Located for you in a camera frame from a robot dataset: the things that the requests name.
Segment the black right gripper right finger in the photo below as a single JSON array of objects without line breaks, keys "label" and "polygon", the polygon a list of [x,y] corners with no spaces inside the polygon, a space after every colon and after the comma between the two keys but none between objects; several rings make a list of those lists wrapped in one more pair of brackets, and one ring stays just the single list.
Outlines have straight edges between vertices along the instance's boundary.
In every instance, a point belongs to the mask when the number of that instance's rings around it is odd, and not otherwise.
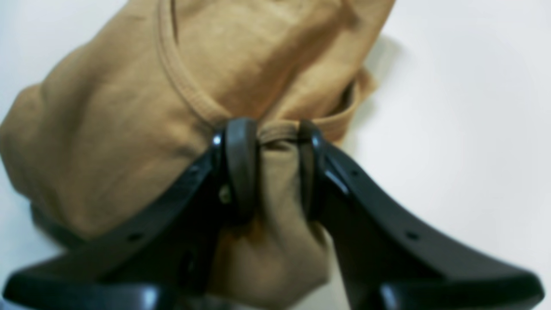
[{"label": "black right gripper right finger", "polygon": [[531,310],[539,278],[437,231],[311,121],[298,133],[303,213],[332,238],[353,310]]}]

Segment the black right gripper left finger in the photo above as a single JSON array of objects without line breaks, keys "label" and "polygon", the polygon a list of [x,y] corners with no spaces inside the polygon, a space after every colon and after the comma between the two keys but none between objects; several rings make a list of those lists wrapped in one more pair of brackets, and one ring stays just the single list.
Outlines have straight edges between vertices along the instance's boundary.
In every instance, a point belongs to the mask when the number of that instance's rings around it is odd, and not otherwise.
[{"label": "black right gripper left finger", "polygon": [[112,231],[19,270],[3,296],[34,310],[172,310],[204,294],[219,233],[256,204],[256,122],[230,120],[153,203]]}]

